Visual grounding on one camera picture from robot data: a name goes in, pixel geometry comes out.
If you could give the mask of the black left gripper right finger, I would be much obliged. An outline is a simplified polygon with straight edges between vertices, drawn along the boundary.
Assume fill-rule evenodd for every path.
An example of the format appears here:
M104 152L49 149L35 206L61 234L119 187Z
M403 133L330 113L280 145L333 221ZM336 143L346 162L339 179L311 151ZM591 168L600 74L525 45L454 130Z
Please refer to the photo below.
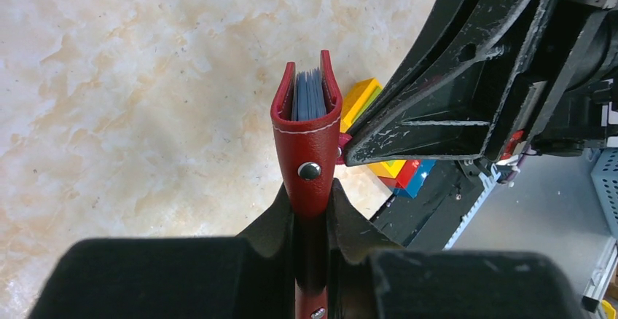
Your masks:
M334 180L327 209L330 318L583 318L563 271L538 253L411 251Z

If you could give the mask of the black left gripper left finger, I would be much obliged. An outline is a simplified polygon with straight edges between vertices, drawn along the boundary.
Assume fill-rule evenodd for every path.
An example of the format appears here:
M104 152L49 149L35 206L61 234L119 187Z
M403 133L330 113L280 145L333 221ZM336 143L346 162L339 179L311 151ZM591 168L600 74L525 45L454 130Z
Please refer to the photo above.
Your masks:
M234 237L97 238L56 264L31 318L292 318L284 188Z

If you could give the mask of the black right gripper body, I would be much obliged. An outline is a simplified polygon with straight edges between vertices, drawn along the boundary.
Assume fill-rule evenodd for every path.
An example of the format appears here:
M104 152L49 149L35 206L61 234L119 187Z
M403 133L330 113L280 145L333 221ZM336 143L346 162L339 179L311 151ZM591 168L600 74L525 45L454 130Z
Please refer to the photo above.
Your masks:
M617 135L601 121L604 106L617 109L617 0L560 0L510 87L488 159L604 148Z

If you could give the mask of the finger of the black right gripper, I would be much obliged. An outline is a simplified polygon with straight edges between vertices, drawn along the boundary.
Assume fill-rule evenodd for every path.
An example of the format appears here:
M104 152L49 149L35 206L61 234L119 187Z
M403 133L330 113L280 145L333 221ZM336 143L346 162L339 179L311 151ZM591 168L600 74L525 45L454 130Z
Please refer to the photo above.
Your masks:
M389 79L380 97L360 116L363 124L378 120L390 102L432 66L468 20L478 0L436 0L418 38Z
M345 163L487 156L510 87L530 65L554 8L555 0L478 0L451 44L404 95L375 122L353 124Z

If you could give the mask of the red leather card holder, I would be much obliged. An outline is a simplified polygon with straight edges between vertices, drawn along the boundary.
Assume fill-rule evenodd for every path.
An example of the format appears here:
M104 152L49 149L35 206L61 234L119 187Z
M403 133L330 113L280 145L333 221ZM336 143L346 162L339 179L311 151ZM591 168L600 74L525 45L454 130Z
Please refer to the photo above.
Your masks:
M279 167L293 213L294 317L327 318L326 210L340 157L343 97L328 50L306 74L286 64L270 108Z

